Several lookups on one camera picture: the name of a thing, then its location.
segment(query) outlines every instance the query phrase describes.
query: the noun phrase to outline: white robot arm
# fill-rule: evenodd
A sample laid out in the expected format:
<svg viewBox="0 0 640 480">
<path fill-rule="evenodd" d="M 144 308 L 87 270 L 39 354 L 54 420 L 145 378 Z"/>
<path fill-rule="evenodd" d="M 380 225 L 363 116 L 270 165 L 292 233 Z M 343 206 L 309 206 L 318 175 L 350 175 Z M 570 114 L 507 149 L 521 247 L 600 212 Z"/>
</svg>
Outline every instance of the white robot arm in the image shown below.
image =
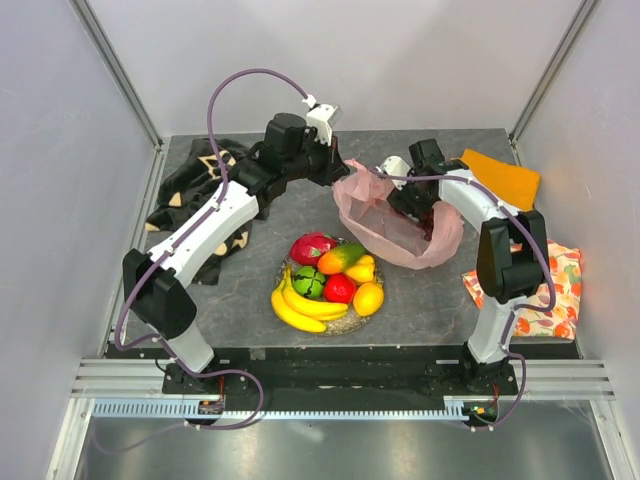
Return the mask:
<svg viewBox="0 0 640 480">
<path fill-rule="evenodd" d="M 195 304 L 185 288 L 211 252 L 284 193 L 288 181 L 308 178 L 320 185 L 331 185 L 348 174 L 330 125 L 338 112 L 337 107 L 316 104 L 306 119 L 290 114 L 276 115 L 267 127 L 265 141 L 258 146 L 258 156 L 238 162 L 230 171 L 228 192 L 220 205 L 215 200 L 219 195 L 216 192 L 185 225 L 147 255 L 132 250 L 125 257 L 124 284 L 128 295 L 142 273 L 169 252 L 159 272 L 151 277 L 151 285 L 141 291 L 132 309 L 167 339 L 175 354 L 191 370 L 200 372 L 206 368 L 214 352 L 194 322 Z M 425 152 L 429 149 L 431 153 L 427 155 Z M 486 298 L 465 352 L 474 368 L 504 364 L 502 347 L 506 347 L 511 338 L 512 328 L 507 331 L 507 324 L 512 309 L 536 292 L 543 275 L 525 246 L 521 255 L 511 254 L 511 242 L 518 239 L 509 229 L 510 224 L 500 207 L 522 218 L 535 234 L 537 243 L 544 243 L 546 254 L 544 219 L 535 211 L 523 213 L 511 205 L 495 205 L 469 184 L 477 180 L 463 164 L 444 162 L 435 140 L 418 142 L 410 151 L 414 167 L 400 157 L 389 157 L 381 171 L 396 177 L 426 173 L 458 179 L 415 183 L 394 180 L 396 190 L 388 201 L 398 212 L 419 219 L 430 212 L 435 201 L 444 200 L 480 232 L 477 270 Z M 201 217 L 212 208 L 215 213 L 202 221 Z M 198 222 L 201 224 L 174 249 L 175 239 Z"/>
<path fill-rule="evenodd" d="M 394 177 L 409 177 L 413 173 L 413 168 L 398 156 L 388 157 L 382 164 L 381 170 Z M 469 184 L 469 181 L 479 183 L 470 170 L 459 168 L 449 170 L 445 175 L 467 179 L 467 181 L 439 181 L 438 198 L 454 206 L 478 233 L 488 220 L 507 218 L 498 205 Z M 402 191 L 407 185 L 403 180 L 393 180 L 393 183 L 398 191 Z M 501 206 L 509 210 L 514 217 L 520 212 L 518 208 L 508 203 L 503 203 Z M 508 346 L 513 329 L 509 329 L 504 344 L 501 341 L 503 332 L 507 327 L 511 310 L 515 305 L 525 303 L 526 298 L 525 295 L 518 295 L 500 303 L 494 297 L 485 297 L 478 323 L 468 341 L 469 351 L 478 363 L 491 364 L 505 357 L 501 345 Z"/>
</svg>

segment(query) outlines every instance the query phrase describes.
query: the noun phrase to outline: orange cloth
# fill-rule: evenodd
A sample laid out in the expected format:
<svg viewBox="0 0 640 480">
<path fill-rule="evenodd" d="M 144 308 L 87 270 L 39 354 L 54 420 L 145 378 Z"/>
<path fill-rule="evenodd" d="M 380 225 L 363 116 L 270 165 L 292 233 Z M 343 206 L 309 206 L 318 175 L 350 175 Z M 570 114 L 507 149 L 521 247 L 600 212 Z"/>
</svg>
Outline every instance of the orange cloth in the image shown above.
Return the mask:
<svg viewBox="0 0 640 480">
<path fill-rule="evenodd" d="M 540 174 L 524 167 L 507 165 L 493 158 L 466 149 L 460 158 L 480 180 L 498 197 L 520 210 L 533 209 Z"/>
</svg>

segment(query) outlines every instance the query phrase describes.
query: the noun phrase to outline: yellow patterned fabric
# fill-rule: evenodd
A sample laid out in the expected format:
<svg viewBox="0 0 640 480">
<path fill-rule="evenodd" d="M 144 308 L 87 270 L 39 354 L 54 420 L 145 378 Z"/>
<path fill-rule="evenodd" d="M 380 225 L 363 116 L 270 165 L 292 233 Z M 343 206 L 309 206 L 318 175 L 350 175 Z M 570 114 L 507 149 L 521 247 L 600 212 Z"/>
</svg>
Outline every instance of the yellow patterned fabric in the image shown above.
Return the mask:
<svg viewBox="0 0 640 480">
<path fill-rule="evenodd" d="M 558 245 L 549 240 L 549 266 L 556 290 L 556 306 L 551 312 L 520 309 L 514 335 L 520 337 L 559 337 L 575 340 L 582 295 L 580 250 Z M 482 308 L 484 292 L 473 270 L 462 276 L 473 301 Z M 537 306 L 549 304 L 549 287 L 540 285 L 536 295 L 527 303 Z"/>
</svg>

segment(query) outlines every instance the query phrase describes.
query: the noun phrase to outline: banana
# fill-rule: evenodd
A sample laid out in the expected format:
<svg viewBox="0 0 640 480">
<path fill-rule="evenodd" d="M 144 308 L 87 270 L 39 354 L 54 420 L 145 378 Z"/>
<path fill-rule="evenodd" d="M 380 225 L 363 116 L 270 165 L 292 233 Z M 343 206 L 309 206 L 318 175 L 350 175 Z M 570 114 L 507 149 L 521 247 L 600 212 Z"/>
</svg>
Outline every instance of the banana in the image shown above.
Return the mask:
<svg viewBox="0 0 640 480">
<path fill-rule="evenodd" d="M 313 318 L 315 318 L 316 320 L 320 320 L 321 322 L 330 322 L 332 320 L 340 320 L 346 314 L 347 314 L 347 312 L 345 310 L 344 313 L 336 313 L 335 315 L 322 315 L 322 316 L 313 317 Z"/>
<path fill-rule="evenodd" d="M 289 277 L 290 275 L 285 272 L 285 278 Z M 285 302 L 282 296 L 282 290 L 286 283 L 285 278 L 282 279 L 280 285 L 271 293 L 271 306 L 278 318 L 292 327 L 304 330 L 305 332 L 322 333 L 326 331 L 327 326 L 324 323 L 296 312 Z"/>
<path fill-rule="evenodd" d="M 302 315 L 318 318 L 319 320 L 322 320 L 320 317 L 332 317 L 327 320 L 337 320 L 345 316 L 349 308 L 349 305 L 346 303 L 317 302 L 299 295 L 291 285 L 291 275 L 288 272 L 288 270 L 284 272 L 285 284 L 282 290 L 282 296 L 284 297 L 284 301 L 287 302 L 292 309 Z"/>
</svg>

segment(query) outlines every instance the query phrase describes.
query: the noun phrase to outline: pink plastic bag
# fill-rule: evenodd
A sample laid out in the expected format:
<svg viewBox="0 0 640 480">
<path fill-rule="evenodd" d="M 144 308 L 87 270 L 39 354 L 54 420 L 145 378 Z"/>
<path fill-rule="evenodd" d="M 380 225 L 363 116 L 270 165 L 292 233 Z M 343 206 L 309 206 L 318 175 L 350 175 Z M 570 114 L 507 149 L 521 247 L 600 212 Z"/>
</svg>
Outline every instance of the pink plastic bag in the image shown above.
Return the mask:
<svg viewBox="0 0 640 480">
<path fill-rule="evenodd" d="M 462 241 L 462 220 L 451 205 L 437 202 L 433 234 L 393 211 L 386 198 L 394 189 L 391 180 L 369 172 L 355 160 L 347 165 L 356 172 L 333 185 L 340 220 L 374 255 L 401 267 L 419 270 L 441 265 L 455 255 Z"/>
</svg>

